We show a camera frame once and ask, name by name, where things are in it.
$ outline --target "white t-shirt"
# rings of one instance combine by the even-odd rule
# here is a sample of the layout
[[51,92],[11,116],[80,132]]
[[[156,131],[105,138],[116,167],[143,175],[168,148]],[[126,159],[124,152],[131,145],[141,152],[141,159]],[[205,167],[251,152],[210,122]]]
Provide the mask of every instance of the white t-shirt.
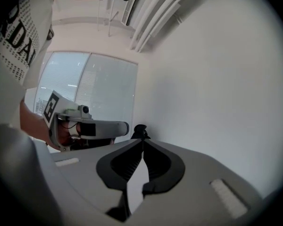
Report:
[[[4,87],[1,92],[3,101],[0,103],[8,103],[7,100],[15,96],[15,86],[13,88],[5,81],[11,77],[23,89],[37,87],[42,61],[54,35],[51,27],[52,3],[53,0],[19,0],[3,21],[0,27],[0,66],[11,76],[5,74],[4,70],[0,72],[0,89]],[[17,93],[13,99],[21,101],[23,94]],[[12,125],[19,128],[19,104],[7,108],[0,114],[7,113]]]

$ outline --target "white conduit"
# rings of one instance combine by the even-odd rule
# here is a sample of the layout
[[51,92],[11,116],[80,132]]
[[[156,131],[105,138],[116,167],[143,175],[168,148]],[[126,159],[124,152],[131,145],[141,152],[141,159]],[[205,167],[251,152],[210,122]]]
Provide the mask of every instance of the white conduit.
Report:
[[112,21],[112,12],[113,12],[113,7],[114,7],[114,1],[115,1],[115,0],[112,0],[111,10],[110,10],[108,37],[110,37],[110,24],[111,24],[111,21]]
[[173,9],[175,8],[175,6],[177,6],[177,4],[180,2],[181,0],[176,0],[170,7],[169,9],[164,13],[164,15],[160,18],[160,20],[156,23],[156,25],[154,26],[154,28],[152,29],[152,31],[149,33],[148,37],[146,38],[146,40],[144,41],[144,43],[142,44],[142,46],[139,49],[139,52],[143,49],[143,47],[145,46],[145,44],[148,42],[149,38],[151,37],[151,35],[156,31],[156,29],[160,26],[160,23],[162,21],[164,21],[164,19],[169,15],[170,12],[173,11]]
[[137,18],[132,26],[132,28],[137,28],[138,24],[140,23],[141,21],[141,18],[142,18],[142,15],[145,13],[148,5],[151,3],[152,0],[145,0],[145,2],[143,3],[142,7],[141,7],[141,10],[140,12],[138,13],[137,15]]
[[97,18],[98,30],[99,30],[99,15],[100,15],[100,0],[99,0],[99,6],[98,6],[98,18]]
[[136,40],[138,34],[141,32],[142,27],[144,26],[147,18],[149,17],[150,13],[153,11],[154,7],[157,5],[158,2],[159,2],[159,0],[152,0],[151,3],[149,4],[149,6],[147,7],[145,13],[143,14],[143,16],[141,18],[140,23],[138,24],[138,26],[137,26],[137,28],[134,32],[133,38],[132,38],[131,43],[129,45],[129,49],[133,48],[134,41]]
[[148,24],[146,30],[144,31],[144,33],[142,34],[141,38],[139,39],[136,47],[135,47],[135,51],[137,52],[143,42],[145,41],[145,39],[148,37],[149,33],[151,32],[151,29],[153,28],[153,26],[155,25],[155,23],[159,20],[159,18],[161,17],[161,15],[164,13],[164,11],[166,10],[167,7],[170,6],[170,4],[173,2],[174,0],[166,0],[161,7],[159,8],[159,10],[156,12],[156,14],[154,15],[154,17],[151,19],[150,23]]

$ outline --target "ceiling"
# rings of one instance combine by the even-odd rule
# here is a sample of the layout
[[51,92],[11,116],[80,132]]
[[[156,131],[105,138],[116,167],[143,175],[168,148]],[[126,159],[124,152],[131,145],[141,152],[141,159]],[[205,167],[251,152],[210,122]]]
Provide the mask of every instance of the ceiling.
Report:
[[[61,20],[73,17],[97,17],[100,4],[101,18],[108,18],[112,0],[55,0],[53,4],[52,20]],[[113,13],[119,12],[115,20],[121,20],[126,2],[115,0]]]

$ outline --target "window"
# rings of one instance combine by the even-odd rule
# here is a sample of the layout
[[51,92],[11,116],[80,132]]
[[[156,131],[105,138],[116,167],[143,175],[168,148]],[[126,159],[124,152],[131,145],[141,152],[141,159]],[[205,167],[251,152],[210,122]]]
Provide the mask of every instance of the window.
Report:
[[80,75],[88,57],[89,53],[52,53],[39,81],[33,112],[43,114],[53,90],[74,101]]
[[79,105],[87,105],[95,120],[125,121],[132,133],[137,64],[99,54],[53,52],[41,76],[34,112],[42,114],[53,90]]

